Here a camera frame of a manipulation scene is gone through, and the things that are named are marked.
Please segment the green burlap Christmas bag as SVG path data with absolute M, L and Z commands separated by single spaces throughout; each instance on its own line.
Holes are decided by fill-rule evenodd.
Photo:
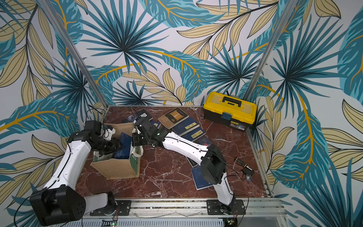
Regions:
M 122 132 L 132 137 L 132 133 L 136 131 L 133 123 L 107 124 L 106 126 L 116 129 L 116 133 L 112 137 L 117 139 L 120 139 Z M 129 159 L 114 159 L 114 153 L 101 156 L 98 152 L 94 152 L 91 166 L 108 180 L 136 178 L 140 175 L 140 160 L 143 151 L 142 146 L 134 147 L 131 142 Z

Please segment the dark Guiguzi book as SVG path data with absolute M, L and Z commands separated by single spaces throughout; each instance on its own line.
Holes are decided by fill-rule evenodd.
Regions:
M 204 146 L 210 146 L 213 144 L 213 142 L 205 135 L 198 138 L 197 140 L 195 140 L 194 143 L 199 144 L 199 145 L 204 145 Z M 195 161 L 193 161 L 192 159 L 190 159 L 188 157 L 186 159 L 188 160 L 191 167 L 198 166 L 198 164 Z

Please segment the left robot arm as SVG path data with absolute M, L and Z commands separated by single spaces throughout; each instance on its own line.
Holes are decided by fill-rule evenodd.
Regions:
M 77 221 L 87 213 L 114 215 L 117 202 L 111 192 L 83 197 L 75 190 L 77 180 L 90 152 L 112 154 L 123 146 L 114 138 L 116 130 L 99 121 L 86 121 L 84 129 L 67 140 L 66 152 L 51 179 L 40 191 L 32 193 L 30 204 L 44 227 Z

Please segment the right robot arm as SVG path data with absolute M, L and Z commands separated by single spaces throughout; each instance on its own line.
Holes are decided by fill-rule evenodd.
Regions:
M 132 134 L 133 146 L 161 147 L 190 158 L 201 166 L 202 176 L 213 185 L 221 207 L 232 210 L 235 195 L 227 179 L 226 160 L 217 146 L 191 142 L 170 129 L 157 128 L 143 117 L 135 116 L 133 123 L 137 127 Z

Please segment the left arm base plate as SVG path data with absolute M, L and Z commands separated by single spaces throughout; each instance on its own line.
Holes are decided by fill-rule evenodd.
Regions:
M 131 200 L 116 200 L 115 205 L 97 209 L 91 213 L 93 216 L 128 216 L 131 208 Z

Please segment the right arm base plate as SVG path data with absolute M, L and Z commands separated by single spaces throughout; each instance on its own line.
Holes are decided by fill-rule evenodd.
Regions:
M 208 215 L 244 215 L 246 209 L 243 200 L 232 200 L 229 205 L 219 200 L 207 200 Z

